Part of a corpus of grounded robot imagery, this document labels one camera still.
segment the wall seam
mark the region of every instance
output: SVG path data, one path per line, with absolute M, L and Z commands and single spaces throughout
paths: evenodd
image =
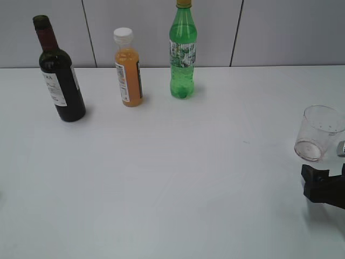
M 242 0 L 241 9 L 240 9 L 239 16 L 238 16 L 236 34 L 235 34 L 235 39 L 233 41 L 233 47 L 232 47 L 231 59 L 230 59 L 230 65 L 229 66 L 232 66 L 233 55 L 235 53 L 235 47 L 236 47 L 236 43 L 237 43 L 237 36 L 238 36 L 238 30 L 239 30 L 239 24 L 240 24 L 241 18 L 242 18 L 243 5 L 244 5 L 244 0 Z
M 93 60 L 95 61 L 95 66 L 97 67 L 96 56 L 95 56 L 95 52 L 94 52 L 94 50 L 93 50 L 93 44 L 92 44 L 92 40 L 91 40 L 90 29 L 89 29 L 89 27 L 88 27 L 88 22 L 87 22 L 85 7 L 84 7 L 84 0 L 81 0 L 81 5 L 82 5 L 82 10 L 83 10 L 83 12 L 84 12 L 84 17 L 85 17 L 85 22 L 86 22 L 88 37 L 89 37 L 89 39 L 90 39 L 90 44 L 91 44 L 91 50 L 92 50 Z

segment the white bottle cap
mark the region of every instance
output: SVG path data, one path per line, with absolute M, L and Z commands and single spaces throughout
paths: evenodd
M 118 28 L 114 31 L 114 40 L 117 44 L 129 44 L 133 38 L 133 31 L 130 28 Z

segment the yellow bottle cap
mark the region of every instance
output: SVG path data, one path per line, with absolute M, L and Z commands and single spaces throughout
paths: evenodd
M 178 8 L 191 8 L 192 6 L 192 0 L 177 0 Z

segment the juice bottle label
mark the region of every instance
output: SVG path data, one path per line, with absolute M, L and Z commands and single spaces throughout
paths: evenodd
M 118 79 L 120 83 L 120 91 L 121 91 L 122 100 L 126 102 L 130 102 L 125 67 L 118 63 L 115 63 L 115 65 L 118 71 Z
M 63 91 L 61 89 L 58 77 L 54 73 L 45 73 L 42 71 L 50 95 L 57 106 L 67 106 Z
M 177 67 L 190 67 L 195 63 L 195 43 L 180 44 L 170 40 L 170 64 Z
M 140 98 L 142 98 L 141 75 L 140 75 L 140 64 L 139 64 L 139 61 L 136 63 L 136 69 L 138 71 Z

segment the orange juice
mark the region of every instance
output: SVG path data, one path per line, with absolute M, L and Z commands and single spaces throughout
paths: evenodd
M 139 54 L 131 47 L 133 32 L 129 28 L 114 31 L 115 42 L 119 50 L 115 54 L 115 65 L 118 71 L 122 102 L 129 107 L 142 103 L 142 88 L 139 66 Z

